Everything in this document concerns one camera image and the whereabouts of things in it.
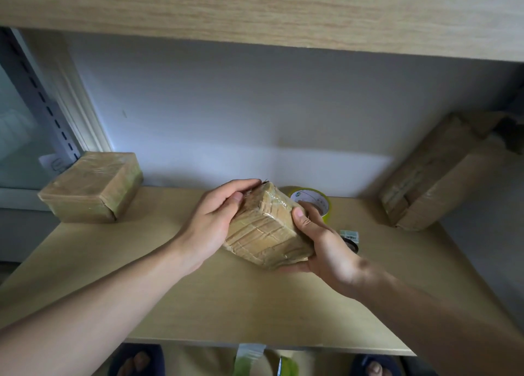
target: cardboard box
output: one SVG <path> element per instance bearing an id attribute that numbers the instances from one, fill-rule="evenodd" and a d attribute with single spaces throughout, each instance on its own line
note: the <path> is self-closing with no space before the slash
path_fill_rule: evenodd
<path id="1" fill-rule="evenodd" d="M 301 206 L 271 182 L 254 188 L 231 221 L 224 247 L 268 269 L 307 259 L 313 242 L 295 227 L 294 207 Z"/>
<path id="2" fill-rule="evenodd" d="M 429 227 L 518 157 L 500 135 L 502 112 L 452 113 L 422 141 L 380 191 L 391 223 Z"/>
<path id="3" fill-rule="evenodd" d="M 135 154 L 86 152 L 38 197 L 62 222 L 110 223 L 125 213 L 142 180 Z"/>

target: forearm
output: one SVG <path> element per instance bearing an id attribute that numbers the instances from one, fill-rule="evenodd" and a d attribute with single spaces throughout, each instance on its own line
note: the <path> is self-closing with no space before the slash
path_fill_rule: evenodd
<path id="1" fill-rule="evenodd" d="M 524 341 L 366 265 L 353 296 L 445 375 L 521 372 Z"/>
<path id="2" fill-rule="evenodd" d="M 185 275 L 164 245 L 0 331 L 6 374 L 92 374 Z"/>

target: foot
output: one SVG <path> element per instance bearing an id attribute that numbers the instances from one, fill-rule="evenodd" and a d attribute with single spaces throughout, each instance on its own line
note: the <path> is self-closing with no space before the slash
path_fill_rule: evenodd
<path id="1" fill-rule="evenodd" d="M 149 362 L 151 362 L 151 358 L 144 351 L 141 351 L 134 357 L 126 359 L 116 376 L 131 376 L 135 371 L 140 373 L 147 368 Z"/>
<path id="2" fill-rule="evenodd" d="M 388 369 L 384 369 L 378 362 L 373 361 L 366 368 L 367 376 L 392 376 Z"/>

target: hand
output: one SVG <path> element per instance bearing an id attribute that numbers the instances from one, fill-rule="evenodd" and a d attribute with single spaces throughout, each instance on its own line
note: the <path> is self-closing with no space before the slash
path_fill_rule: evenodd
<path id="1" fill-rule="evenodd" d="M 232 180 L 206 192 L 190 219 L 170 242 L 182 252 L 190 274 L 224 243 L 233 216 L 244 199 L 244 191 L 258 186 L 260 179 Z"/>
<path id="2" fill-rule="evenodd" d="M 347 247 L 335 230 L 324 224 L 317 208 L 304 201 L 300 201 L 300 205 L 308 212 L 309 218 L 302 209 L 294 208 L 293 221 L 300 231 L 313 240 L 315 254 L 307 261 L 280 267 L 279 270 L 315 273 L 338 293 L 352 297 L 351 285 L 364 260 Z"/>

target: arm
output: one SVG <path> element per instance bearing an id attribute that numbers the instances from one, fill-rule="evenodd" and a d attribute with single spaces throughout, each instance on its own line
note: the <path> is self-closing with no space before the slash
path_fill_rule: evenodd
<path id="1" fill-rule="evenodd" d="M 293 220 L 314 240 L 316 255 L 283 271 L 313 272 L 338 293 L 359 300 L 442 376 L 522 372 L 524 339 L 475 320 L 360 258 L 315 207 L 301 204 L 310 219 L 296 208 Z"/>
<path id="2" fill-rule="evenodd" d="M 206 193 L 166 244 L 2 329 L 2 373 L 91 375 L 176 282 L 216 252 L 241 191 L 258 184 L 234 180 Z"/>

